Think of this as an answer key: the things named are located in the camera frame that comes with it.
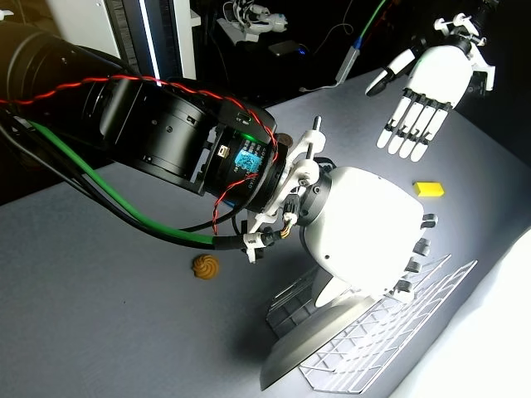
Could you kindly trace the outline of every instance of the red wire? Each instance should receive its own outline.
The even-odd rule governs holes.
[[[152,82],[155,82],[155,83],[160,84],[160,85],[171,85],[172,87],[176,87],[176,88],[178,88],[178,89],[180,89],[180,90],[182,90],[184,92],[187,92],[189,94],[205,95],[205,96],[211,97],[211,98],[213,98],[215,100],[231,101],[238,108],[240,108],[240,109],[246,111],[248,114],[250,114],[252,116],[252,118],[265,130],[267,135],[270,137],[271,142],[273,143],[273,149],[275,150],[275,156],[273,157],[273,163],[278,158],[278,142],[276,141],[275,135],[273,134],[273,131],[269,127],[267,127],[264,124],[264,122],[262,122],[260,120],[260,118],[258,117],[258,115],[256,114],[256,112],[254,110],[248,109],[244,104],[242,104],[240,101],[238,101],[237,99],[234,99],[232,97],[225,96],[225,95],[218,95],[218,94],[212,93],[211,91],[208,91],[208,90],[194,90],[194,89],[191,89],[191,88],[189,88],[189,87],[187,87],[185,85],[182,85],[180,83],[170,83],[170,82],[167,82],[167,81],[164,81],[164,80],[157,79],[157,78],[152,77],[152,76],[111,75],[109,77],[87,77],[87,78],[84,78],[81,81],[77,81],[77,82],[74,82],[74,83],[63,83],[63,84],[60,84],[54,90],[50,90],[50,91],[48,91],[47,93],[44,93],[44,94],[35,95],[31,99],[20,99],[20,100],[19,99],[14,99],[14,100],[11,100],[11,101],[6,100],[6,99],[0,99],[0,104],[31,105],[34,102],[38,101],[38,100],[43,100],[45,98],[50,98],[53,95],[57,94],[57,92],[59,92],[61,90],[73,89],[73,88],[80,87],[81,85],[84,85],[84,84],[87,84],[87,83],[105,83],[105,82],[107,82],[109,80],[120,80],[120,79],[123,79],[123,80],[152,81]],[[227,189],[222,193],[222,195],[216,200],[216,203],[214,204],[214,212],[212,213],[212,229],[214,230],[214,235],[217,235],[216,220],[217,220],[217,217],[219,215],[218,211],[217,211],[217,207],[219,206],[219,204],[223,201],[223,199],[225,198],[227,193],[233,187],[236,187],[236,186],[242,184],[243,182],[245,182],[246,180],[249,180],[249,179],[252,179],[252,178],[255,178],[255,177],[258,177],[258,173],[249,174],[244,179],[242,179],[240,181],[233,182],[232,184],[230,184],[227,187]]]
[[[255,177],[258,177],[258,173],[257,172],[253,172],[252,174],[249,174],[248,176],[246,176],[244,179],[242,180],[239,180],[239,181],[236,181],[236,182],[233,182],[232,184],[230,184],[227,189],[217,198],[216,200],[216,203],[214,203],[214,211],[212,212],[212,229],[214,230],[214,235],[217,235],[217,225],[216,225],[216,220],[217,220],[217,217],[219,216],[219,213],[217,211],[217,207],[219,206],[219,204],[223,201],[223,199],[225,198],[225,196],[227,195],[227,193],[233,188],[233,187],[236,187],[238,185],[241,185],[243,184],[246,180],[250,180],[252,178],[255,178]]]

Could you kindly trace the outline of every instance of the gray tabletop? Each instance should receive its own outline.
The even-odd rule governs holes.
[[[419,163],[375,146],[400,83],[363,95],[374,74],[277,105],[279,132],[297,138],[323,116],[323,155],[375,172],[423,200],[440,217],[426,233],[435,259],[480,260],[475,272],[365,396],[387,396],[509,244],[531,224],[531,170],[471,123],[452,114]],[[150,216],[173,226],[206,221],[212,197],[195,197],[115,164],[101,174]],[[222,226],[222,232],[230,232]],[[193,277],[198,250],[124,225],[61,184],[0,207],[0,396],[324,396],[297,370],[260,392],[261,363],[275,342],[265,322],[270,298],[314,265],[293,234],[249,265],[221,252],[221,273]]]

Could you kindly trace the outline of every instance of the light strip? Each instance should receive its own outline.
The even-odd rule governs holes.
[[[160,79],[158,72],[157,56],[155,55],[155,47],[153,45],[153,38],[151,37],[151,28],[149,27],[148,11],[146,10],[146,3],[144,0],[139,0],[140,12],[142,13],[142,22],[144,23],[144,30],[146,31],[146,38],[148,39],[149,56],[151,56],[151,65],[153,65],[153,74],[157,79]]]

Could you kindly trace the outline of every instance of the robot finger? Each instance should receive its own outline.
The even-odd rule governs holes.
[[[404,144],[401,146],[398,155],[405,159],[411,155],[412,150],[415,148],[415,145],[422,137],[422,133],[426,131],[427,125],[430,123],[436,109],[433,106],[426,105],[421,112],[421,115],[418,117],[417,122],[412,127],[412,133],[409,134],[409,137],[404,141]]]
[[[395,132],[395,135],[392,137],[391,142],[389,143],[389,147],[387,148],[387,151],[391,155],[394,155],[398,152],[398,150],[404,143],[404,140],[408,137],[412,126],[417,122],[423,109],[423,104],[421,104],[420,102],[414,102],[412,107],[407,111],[406,117],[398,127],[397,131]]]
[[[448,115],[449,107],[444,109],[438,109],[433,118],[431,118],[430,123],[426,127],[426,131],[422,134],[421,138],[418,140],[415,148],[412,150],[411,160],[413,162],[418,162],[421,160],[422,156],[428,149],[428,145],[437,134],[437,131],[441,128],[443,122],[445,121],[446,116]]]
[[[398,126],[404,114],[406,114],[411,102],[412,101],[410,98],[402,97],[402,99],[398,103],[397,109],[395,110],[394,114],[392,114],[391,118],[389,119],[385,128],[380,134],[380,137],[378,138],[378,141],[376,142],[377,147],[385,148],[385,146],[389,142],[389,139],[392,136],[392,131]]]

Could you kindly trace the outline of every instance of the white wire rack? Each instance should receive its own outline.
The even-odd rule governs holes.
[[[416,286],[411,303],[383,298],[302,362],[300,370],[314,390],[351,394],[367,390],[477,263],[427,285],[449,258],[425,265],[410,278]]]

